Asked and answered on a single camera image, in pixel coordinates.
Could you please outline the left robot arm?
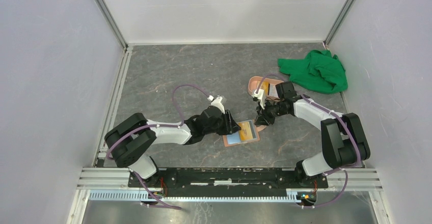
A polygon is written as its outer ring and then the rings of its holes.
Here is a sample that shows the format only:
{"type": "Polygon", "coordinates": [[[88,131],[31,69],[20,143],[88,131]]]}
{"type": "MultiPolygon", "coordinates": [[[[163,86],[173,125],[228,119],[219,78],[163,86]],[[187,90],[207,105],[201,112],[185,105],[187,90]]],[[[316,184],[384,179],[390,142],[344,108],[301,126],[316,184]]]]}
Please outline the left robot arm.
{"type": "Polygon", "coordinates": [[[154,187],[160,181],[160,173],[154,160],[146,154],[150,146],[192,145],[208,134],[225,136],[240,129],[229,110],[221,111],[213,105],[183,124],[155,122],[146,119],[142,113],[135,113],[105,135],[108,147],[105,156],[117,167],[137,173],[146,186],[154,187]]]}

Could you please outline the tan leather card holder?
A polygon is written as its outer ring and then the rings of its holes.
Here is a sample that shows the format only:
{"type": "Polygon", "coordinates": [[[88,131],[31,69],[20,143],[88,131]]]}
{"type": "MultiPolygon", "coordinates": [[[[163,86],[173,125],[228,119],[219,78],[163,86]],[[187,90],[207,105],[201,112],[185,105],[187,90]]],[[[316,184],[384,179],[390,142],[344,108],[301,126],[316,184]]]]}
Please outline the tan leather card holder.
{"type": "Polygon", "coordinates": [[[238,132],[223,136],[224,146],[231,147],[260,141],[259,132],[263,131],[266,126],[256,126],[254,123],[255,120],[239,122],[240,130],[238,132]]]}

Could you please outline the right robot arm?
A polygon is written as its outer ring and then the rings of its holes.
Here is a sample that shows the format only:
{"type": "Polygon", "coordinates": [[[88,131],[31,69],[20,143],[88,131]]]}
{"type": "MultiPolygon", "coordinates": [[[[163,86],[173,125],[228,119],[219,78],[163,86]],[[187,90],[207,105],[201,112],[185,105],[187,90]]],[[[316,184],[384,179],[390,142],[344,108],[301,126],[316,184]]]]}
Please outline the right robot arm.
{"type": "Polygon", "coordinates": [[[305,120],[321,132],[321,152],[297,163],[294,181],[308,187],[318,175],[330,175],[345,168],[361,166],[370,155],[370,147],[359,116],[330,110],[306,95],[299,95],[291,82],[275,85],[271,99],[262,88],[251,91],[258,103],[257,126],[270,126],[277,117],[291,115],[305,120]]]}

